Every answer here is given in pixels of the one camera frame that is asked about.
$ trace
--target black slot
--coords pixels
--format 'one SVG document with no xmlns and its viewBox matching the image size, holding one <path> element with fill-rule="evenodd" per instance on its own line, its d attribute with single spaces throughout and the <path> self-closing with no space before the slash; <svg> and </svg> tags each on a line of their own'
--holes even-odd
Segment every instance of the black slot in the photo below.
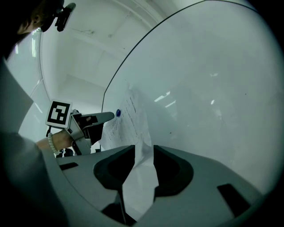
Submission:
<svg viewBox="0 0 284 227">
<path fill-rule="evenodd" d="M 131 226 L 135 220 L 126 214 L 122 195 L 122 185 L 135 164 L 135 146 L 129 146 L 99 161 L 94 167 L 94 175 L 107 189 L 117 190 L 115 203 L 102 212 L 112 219 Z"/>
<path fill-rule="evenodd" d="M 235 217 L 240 216 L 247 209 L 249 209 L 249 203 L 238 193 L 238 191 L 231 184 L 220 185 L 217 188 Z"/>
<path fill-rule="evenodd" d="M 78 166 L 77 163 L 71 162 L 71 163 L 60 165 L 59 167 L 61 168 L 61 170 L 66 170 L 66 169 L 73 168 L 73 167 L 76 167 L 76 166 Z"/>
<path fill-rule="evenodd" d="M 193 168 L 188 161 L 157 145 L 154 145 L 154 166 L 159 181 L 154 198 L 177 195 L 193 178 Z"/>
</svg>

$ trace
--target person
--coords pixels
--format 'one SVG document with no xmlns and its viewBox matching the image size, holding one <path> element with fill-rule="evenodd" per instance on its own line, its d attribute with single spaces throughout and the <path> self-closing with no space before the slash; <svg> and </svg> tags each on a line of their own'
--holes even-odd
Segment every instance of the person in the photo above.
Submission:
<svg viewBox="0 0 284 227">
<path fill-rule="evenodd" d="M 8 59 L 15 45 L 20 43 L 31 32 L 41 29 L 45 23 L 53 17 L 59 6 L 63 6 L 64 0 L 16 0 L 7 2 L 7 8 L 13 9 L 12 16 L 9 10 L 3 10 L 0 14 L 3 23 L 2 30 L 9 35 L 5 42 L 1 43 L 1 53 Z M 66 131 L 52 135 L 54 146 L 57 150 L 71 147 L 72 139 Z M 40 149 L 48 149 L 47 138 L 37 143 Z"/>
<path fill-rule="evenodd" d="M 7 59 L 17 43 L 41 28 L 64 0 L 14 0 L 5 2 L 0 13 L 2 32 L 8 36 L 1 42 L 1 54 Z"/>
<path fill-rule="evenodd" d="M 47 174 L 43 154 L 52 149 L 46 139 L 37 144 L 18 131 L 33 101 L 7 67 L 11 51 L 35 29 L 50 22 L 64 0 L 9 0 L 1 7 L 0 43 L 0 177 L 3 220 L 10 225 L 68 226 L 67 216 Z M 64 131 L 52 136 L 56 149 L 67 148 L 71 138 Z"/>
</svg>

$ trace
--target white surface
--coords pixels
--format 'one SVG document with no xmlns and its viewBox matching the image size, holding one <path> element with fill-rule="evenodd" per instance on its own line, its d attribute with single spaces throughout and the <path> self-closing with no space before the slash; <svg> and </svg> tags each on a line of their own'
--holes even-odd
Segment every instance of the white surface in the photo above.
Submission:
<svg viewBox="0 0 284 227">
<path fill-rule="evenodd" d="M 40 33 L 31 33 L 15 47 L 8 59 L 12 75 L 29 96 L 42 78 L 39 66 L 39 42 Z"/>
<path fill-rule="evenodd" d="M 59 100 L 72 102 L 73 109 L 82 114 L 100 113 L 105 90 L 85 80 L 68 75 L 64 89 L 59 92 L 57 97 Z"/>
<path fill-rule="evenodd" d="M 69 76 L 85 80 L 94 90 L 105 89 L 129 51 L 151 29 L 133 13 L 136 4 L 134 11 L 114 0 L 80 0 L 76 5 L 63 32 L 53 24 L 43 33 L 43 76 L 51 99 L 68 92 Z M 84 83 L 77 87 L 85 90 Z M 70 99 L 78 100 L 77 93 Z"/>
<path fill-rule="evenodd" d="M 153 145 L 218 160 L 265 194 L 283 162 L 278 48 L 254 11 L 196 4 L 136 47 L 110 84 L 103 111 L 115 112 L 130 84 L 143 98 Z"/>
<path fill-rule="evenodd" d="M 36 87 L 31 98 L 34 103 L 20 127 L 19 134 L 37 142 L 46 136 L 47 126 L 45 120 L 50 105 L 43 81 Z"/>
</svg>

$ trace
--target bracelet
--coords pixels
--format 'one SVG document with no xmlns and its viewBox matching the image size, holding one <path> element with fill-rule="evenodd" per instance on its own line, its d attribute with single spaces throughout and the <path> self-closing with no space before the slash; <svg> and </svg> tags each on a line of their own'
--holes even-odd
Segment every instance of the bracelet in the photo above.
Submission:
<svg viewBox="0 0 284 227">
<path fill-rule="evenodd" d="M 48 134 L 48 143 L 49 143 L 49 146 L 52 149 L 53 153 L 56 154 L 56 155 L 59 155 L 59 151 L 57 151 L 55 149 L 55 146 L 54 146 L 53 141 L 52 141 L 52 133 Z"/>
</svg>

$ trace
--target hand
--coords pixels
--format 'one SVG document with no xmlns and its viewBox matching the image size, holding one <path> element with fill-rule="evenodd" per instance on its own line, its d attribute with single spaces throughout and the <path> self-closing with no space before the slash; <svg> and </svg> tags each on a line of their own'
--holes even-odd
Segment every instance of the hand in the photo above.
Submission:
<svg viewBox="0 0 284 227">
<path fill-rule="evenodd" d="M 69 136 L 69 134 L 65 130 L 62 130 L 59 133 L 55 133 L 52 135 L 52 142 L 57 151 L 71 147 L 72 141 L 73 141 L 72 137 Z M 43 140 L 37 142 L 36 144 L 41 150 L 50 149 L 47 138 L 44 138 Z"/>
</svg>

